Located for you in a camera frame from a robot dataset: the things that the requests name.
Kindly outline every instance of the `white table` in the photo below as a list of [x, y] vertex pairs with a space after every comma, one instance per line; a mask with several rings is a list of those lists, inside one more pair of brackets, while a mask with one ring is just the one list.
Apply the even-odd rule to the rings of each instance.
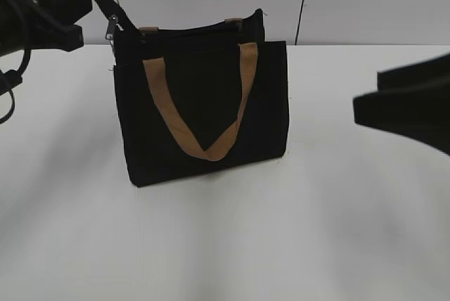
[[450, 158], [352, 114], [377, 70], [447, 51], [290, 47], [284, 158], [146, 188], [110, 47], [33, 52], [0, 126], [0, 300], [448, 300]]

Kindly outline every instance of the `bag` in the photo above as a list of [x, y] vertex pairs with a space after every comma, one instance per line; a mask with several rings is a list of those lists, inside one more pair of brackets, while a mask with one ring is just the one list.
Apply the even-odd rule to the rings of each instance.
[[288, 135], [284, 41], [262, 11], [189, 30], [136, 29], [113, 0], [115, 95], [131, 182], [145, 186], [281, 157]]
[[450, 54], [378, 74], [378, 91], [354, 99], [357, 124], [400, 134], [450, 155]]

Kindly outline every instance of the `black fabric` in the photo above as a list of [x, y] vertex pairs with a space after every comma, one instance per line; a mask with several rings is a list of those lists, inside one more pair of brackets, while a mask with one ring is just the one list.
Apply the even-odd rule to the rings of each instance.
[[187, 51], [208, 51], [227, 44], [263, 42], [265, 39], [262, 10], [243, 19], [241, 30], [236, 23], [221, 22], [195, 30], [175, 30], [176, 34], [145, 34], [139, 40], [127, 31], [115, 33], [115, 58], [118, 65]]
[[28, 67], [31, 59], [31, 44], [30, 44], [30, 29], [25, 18], [25, 15], [20, 10], [20, 7], [16, 0], [5, 0], [7, 4], [13, 9], [17, 15], [20, 24], [22, 25], [22, 41], [24, 46], [22, 62], [17, 70], [9, 70], [5, 74], [0, 70], [0, 82], [2, 85], [0, 88], [5, 89], [11, 97], [11, 107], [9, 111], [0, 118], [0, 124], [3, 124], [9, 120], [15, 110], [15, 98], [13, 93], [13, 87], [22, 83], [22, 75]]
[[242, 94], [236, 44], [166, 55], [166, 79], [180, 116], [203, 150], [236, 121]]
[[378, 91], [354, 99], [357, 124], [450, 155], [450, 55], [378, 74]]
[[285, 42], [260, 42], [258, 54], [236, 143], [218, 162], [193, 158], [180, 149], [153, 103], [142, 63], [114, 67], [124, 153], [133, 184], [145, 186], [284, 154], [289, 125]]

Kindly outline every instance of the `bag handle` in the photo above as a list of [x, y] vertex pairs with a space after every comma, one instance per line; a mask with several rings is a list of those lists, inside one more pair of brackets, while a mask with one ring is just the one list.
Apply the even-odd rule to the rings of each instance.
[[134, 26], [133, 22], [128, 18], [125, 11], [114, 0], [94, 0], [104, 16], [111, 20], [114, 16], [117, 18], [117, 22], [122, 29], [130, 34], [134, 34], [137, 37], [141, 36], [139, 30]]
[[236, 142], [240, 123], [244, 116], [247, 99], [252, 89], [256, 75], [258, 46], [256, 43], [239, 44], [240, 48], [240, 80], [242, 83], [242, 97], [238, 109], [236, 121], [234, 121], [219, 138], [207, 149], [203, 150], [197, 139], [181, 118], [170, 96], [167, 85], [164, 58], [144, 60], [148, 87], [167, 127], [181, 149], [192, 157], [209, 160], [212, 162], [221, 160], [227, 155]]

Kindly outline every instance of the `brown strap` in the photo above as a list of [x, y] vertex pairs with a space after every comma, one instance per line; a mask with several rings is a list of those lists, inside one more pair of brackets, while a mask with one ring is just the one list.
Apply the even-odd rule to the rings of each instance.
[[242, 21], [243, 21], [242, 18], [226, 18], [225, 19], [225, 23], [236, 22], [239, 30], [242, 30]]
[[156, 34], [158, 33], [158, 27], [139, 27], [139, 31], [142, 34]]
[[164, 58], [144, 60], [148, 86], [157, 109], [160, 111], [167, 127], [176, 142], [187, 154], [209, 161], [221, 160], [230, 151], [236, 142], [240, 122], [247, 105], [248, 95], [255, 79], [258, 59], [258, 46], [256, 43], [239, 44], [240, 47], [240, 80], [242, 82], [242, 98], [240, 101], [237, 119], [226, 129], [220, 137], [207, 149], [203, 150], [181, 118], [170, 96], [165, 75]]

